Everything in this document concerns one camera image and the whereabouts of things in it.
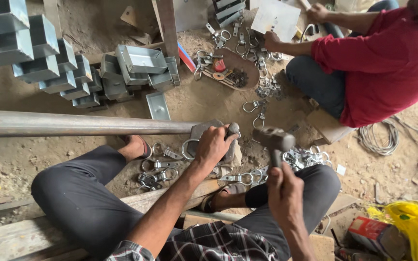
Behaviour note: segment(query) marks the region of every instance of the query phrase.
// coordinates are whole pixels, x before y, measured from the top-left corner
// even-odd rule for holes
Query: yellow plastic bag
[[[409,238],[412,259],[418,261],[418,201],[396,201],[384,206],[384,210],[367,209],[370,218],[395,225]]]

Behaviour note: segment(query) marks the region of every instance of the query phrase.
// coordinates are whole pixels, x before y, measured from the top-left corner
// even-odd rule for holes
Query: metal bar
[[[189,134],[197,124],[0,110],[0,137]]]

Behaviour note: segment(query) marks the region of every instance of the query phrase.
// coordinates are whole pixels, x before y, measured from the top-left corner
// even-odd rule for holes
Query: hammer
[[[275,127],[254,129],[253,139],[269,150],[271,166],[277,168],[281,168],[282,159],[280,153],[289,151],[296,143],[293,135]]]

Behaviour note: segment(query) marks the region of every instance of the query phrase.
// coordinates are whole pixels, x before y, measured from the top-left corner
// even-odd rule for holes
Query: red shirt
[[[367,36],[317,39],[312,57],[326,73],[346,71],[340,122],[380,122],[418,101],[418,22],[409,9],[382,11]]]

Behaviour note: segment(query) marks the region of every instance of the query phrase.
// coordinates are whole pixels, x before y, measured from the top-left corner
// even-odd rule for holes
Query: hand
[[[328,14],[330,12],[325,6],[321,4],[313,4],[312,7],[307,11],[307,16],[313,23],[325,23],[328,20]]]
[[[282,169],[270,169],[267,186],[270,212],[280,226],[303,223],[304,181],[294,175],[287,163],[282,163]]]
[[[271,52],[281,52],[280,46],[283,43],[278,35],[274,32],[267,31],[264,35],[264,47]]]
[[[209,127],[199,139],[194,160],[199,163],[207,163],[212,168],[215,167],[229,150],[232,141],[238,138],[238,134],[233,134],[224,141],[228,129],[228,124],[220,128]]]

